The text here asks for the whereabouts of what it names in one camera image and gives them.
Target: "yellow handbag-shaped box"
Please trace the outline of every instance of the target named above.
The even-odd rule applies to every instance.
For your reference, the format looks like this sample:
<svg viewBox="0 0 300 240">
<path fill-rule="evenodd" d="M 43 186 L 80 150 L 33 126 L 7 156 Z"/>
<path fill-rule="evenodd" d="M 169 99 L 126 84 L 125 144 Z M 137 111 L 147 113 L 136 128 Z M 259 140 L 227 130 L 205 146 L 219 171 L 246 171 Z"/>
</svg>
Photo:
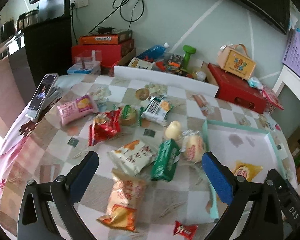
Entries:
<svg viewBox="0 0 300 240">
<path fill-rule="evenodd" d="M 246 55 L 236 50 L 239 45 Z M 220 50 L 217 58 L 218 65 L 226 72 L 248 80 L 256 67 L 256 63 L 249 58 L 246 47 L 243 44 L 227 45 L 221 47 Z"/>
</svg>

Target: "screw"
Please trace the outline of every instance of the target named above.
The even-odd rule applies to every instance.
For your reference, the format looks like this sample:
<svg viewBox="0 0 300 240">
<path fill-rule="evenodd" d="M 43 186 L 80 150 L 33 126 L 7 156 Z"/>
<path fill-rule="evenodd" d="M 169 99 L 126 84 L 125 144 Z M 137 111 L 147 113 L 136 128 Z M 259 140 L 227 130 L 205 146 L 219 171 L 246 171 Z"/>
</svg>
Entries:
<svg viewBox="0 0 300 240">
<path fill-rule="evenodd" d="M 29 185 L 29 186 L 32 185 L 33 183 L 34 183 L 34 179 L 30 179 L 27 181 L 27 185 Z"/>
<path fill-rule="evenodd" d="M 57 182 L 63 182 L 63 181 L 65 180 L 65 178 L 66 178 L 66 176 L 60 175 L 60 176 L 58 176 L 58 177 L 56 178 L 56 181 L 57 181 Z"/>
<path fill-rule="evenodd" d="M 244 176 L 241 175 L 237 176 L 237 181 L 244 182 L 244 180 L 245 180 Z"/>
<path fill-rule="evenodd" d="M 267 179 L 267 184 L 268 184 L 269 186 L 272 186 L 272 185 L 273 185 L 273 182 L 272 182 L 272 180 L 270 180 L 270 179 Z"/>
</svg>

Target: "power outlet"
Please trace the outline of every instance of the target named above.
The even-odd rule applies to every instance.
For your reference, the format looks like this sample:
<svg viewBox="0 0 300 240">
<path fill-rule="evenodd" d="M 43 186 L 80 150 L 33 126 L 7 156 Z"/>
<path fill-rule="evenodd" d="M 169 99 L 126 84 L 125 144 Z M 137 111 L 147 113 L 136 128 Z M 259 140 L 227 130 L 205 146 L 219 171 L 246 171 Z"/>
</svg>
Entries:
<svg viewBox="0 0 300 240">
<path fill-rule="evenodd" d="M 78 0 L 70 0 L 70 5 L 74 3 L 74 9 L 78 8 Z"/>
<path fill-rule="evenodd" d="M 89 5 L 89 0 L 78 0 L 78 8 L 88 6 Z"/>
</svg>

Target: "purple storage box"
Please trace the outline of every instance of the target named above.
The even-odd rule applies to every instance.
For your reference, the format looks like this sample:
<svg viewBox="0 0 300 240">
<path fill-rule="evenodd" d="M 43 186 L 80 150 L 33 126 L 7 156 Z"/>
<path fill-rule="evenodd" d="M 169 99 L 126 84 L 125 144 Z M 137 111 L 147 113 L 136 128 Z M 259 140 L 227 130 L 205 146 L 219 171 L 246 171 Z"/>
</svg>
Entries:
<svg viewBox="0 0 300 240">
<path fill-rule="evenodd" d="M 300 77 L 300 32 L 295 30 L 289 31 L 282 63 Z"/>
</svg>

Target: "orange box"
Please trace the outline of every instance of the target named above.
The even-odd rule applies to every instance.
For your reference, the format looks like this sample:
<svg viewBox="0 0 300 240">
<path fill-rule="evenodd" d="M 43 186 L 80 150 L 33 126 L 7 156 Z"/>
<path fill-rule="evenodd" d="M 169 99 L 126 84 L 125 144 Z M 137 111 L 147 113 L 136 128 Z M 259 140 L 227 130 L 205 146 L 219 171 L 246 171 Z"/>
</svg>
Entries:
<svg viewBox="0 0 300 240">
<path fill-rule="evenodd" d="M 243 47 L 246 55 L 236 50 L 239 45 Z M 243 44 L 238 44 L 233 47 L 226 46 L 218 55 L 217 63 L 226 72 L 230 72 L 246 80 L 251 77 L 256 67 L 256 62 L 249 58 L 247 49 Z"/>
<path fill-rule="evenodd" d="M 115 30 L 111 34 L 89 34 L 79 38 L 79 44 L 120 44 L 132 38 L 131 30 Z"/>
</svg>

